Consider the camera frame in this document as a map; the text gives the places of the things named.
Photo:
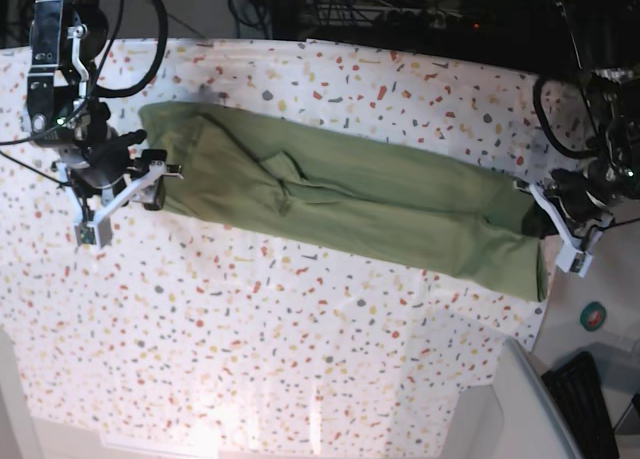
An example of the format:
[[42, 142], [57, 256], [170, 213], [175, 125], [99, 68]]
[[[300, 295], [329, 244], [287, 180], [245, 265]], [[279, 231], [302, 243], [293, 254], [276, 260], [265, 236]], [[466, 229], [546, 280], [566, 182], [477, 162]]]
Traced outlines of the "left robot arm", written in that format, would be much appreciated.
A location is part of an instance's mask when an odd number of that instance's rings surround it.
[[565, 273], [585, 276], [593, 248], [618, 227], [612, 209], [639, 197], [639, 0], [553, 0], [571, 40], [570, 77], [585, 105], [593, 135], [584, 150], [563, 145], [542, 104], [549, 77], [534, 83], [532, 102], [541, 129], [562, 156], [584, 162], [555, 169], [542, 184], [522, 184], [549, 216], [562, 240], [556, 258]]

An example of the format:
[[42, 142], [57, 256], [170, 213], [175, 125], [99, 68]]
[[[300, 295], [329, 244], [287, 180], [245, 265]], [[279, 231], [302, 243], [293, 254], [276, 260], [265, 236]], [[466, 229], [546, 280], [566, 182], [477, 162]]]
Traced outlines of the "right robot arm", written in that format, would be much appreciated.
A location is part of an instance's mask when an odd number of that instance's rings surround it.
[[131, 156], [131, 148], [146, 141], [146, 131], [120, 134], [109, 123], [107, 100], [142, 92], [166, 52], [167, 11], [162, 0], [149, 1], [158, 22], [151, 65], [137, 83], [109, 89], [98, 81], [119, 28], [109, 26], [100, 0], [34, 0], [26, 98], [29, 140], [58, 155], [53, 167], [73, 206], [78, 245], [110, 245], [112, 215], [130, 202], [162, 209], [165, 178], [181, 174], [163, 150]]

